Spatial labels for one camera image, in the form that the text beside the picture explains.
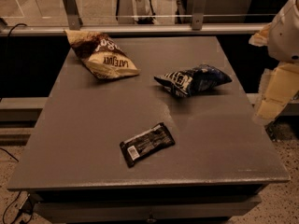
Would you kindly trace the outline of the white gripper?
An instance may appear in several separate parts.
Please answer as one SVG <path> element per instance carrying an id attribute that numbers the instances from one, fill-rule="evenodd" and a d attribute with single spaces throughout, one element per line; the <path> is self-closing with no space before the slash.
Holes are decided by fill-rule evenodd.
<path id="1" fill-rule="evenodd" d="M 255 33 L 249 43 L 268 45 L 269 56 L 280 61 L 274 70 L 264 70 L 254 106 L 255 121 L 274 121 L 299 92 L 298 0 L 288 0 L 271 24 Z"/>

